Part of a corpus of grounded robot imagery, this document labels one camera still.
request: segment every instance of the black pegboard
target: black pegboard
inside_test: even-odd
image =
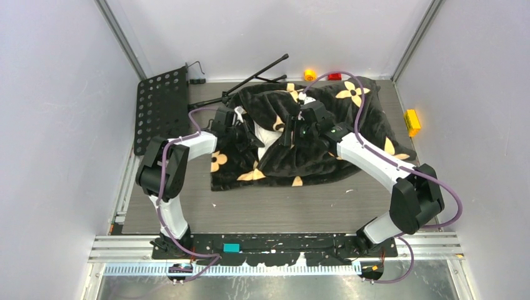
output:
[[[134,153],[144,155],[154,136],[178,138],[189,131],[187,69],[181,67],[138,84]]]

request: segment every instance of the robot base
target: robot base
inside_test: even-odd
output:
[[[153,259],[186,259],[171,240],[161,235],[152,244]],[[387,258],[398,256],[394,238],[387,239],[376,248],[362,255],[356,237],[344,233],[291,233],[291,234],[191,234],[189,229],[181,242],[186,249],[200,254],[219,253],[222,266],[291,266],[303,256],[307,266],[349,265],[349,259],[358,257],[379,259],[384,251]],[[225,244],[239,245],[239,252],[224,252]],[[209,260],[198,260],[198,265],[207,265]]]

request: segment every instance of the gray wall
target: gray wall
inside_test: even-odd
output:
[[[428,0],[109,0],[147,74],[200,59],[206,78],[241,79],[306,68],[392,75]],[[198,76],[196,68],[193,75]]]
[[[0,298],[79,299],[138,79],[93,0],[0,2]]]
[[[528,298],[529,28],[527,0],[446,1],[397,85],[421,161],[464,202],[454,229],[480,299]]]

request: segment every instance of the yellow block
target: yellow block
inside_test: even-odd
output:
[[[407,109],[404,117],[407,129],[409,130],[409,136],[415,136],[421,129],[421,125],[419,124],[419,119],[416,115],[416,111],[413,109]]]
[[[305,81],[313,81],[316,79],[316,73],[313,70],[305,70],[304,71],[304,80]]]

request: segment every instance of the black blanket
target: black blanket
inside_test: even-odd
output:
[[[360,77],[366,94],[359,130],[375,146],[399,159],[415,160],[416,153],[399,145],[381,109],[375,81]],[[304,89],[293,83],[267,83],[249,86],[235,94],[228,106],[242,106],[244,120],[252,131],[259,127],[281,133],[287,115],[296,116],[300,110],[298,93]],[[340,81],[320,88],[311,88],[307,96],[321,101],[335,122],[353,125],[361,103],[361,90],[355,81]],[[232,130],[244,135],[243,125]],[[246,141],[220,137],[212,155],[211,189],[225,191],[249,185],[307,186],[333,183],[347,178],[359,168],[314,144],[286,147],[275,141],[258,158],[258,150]]]

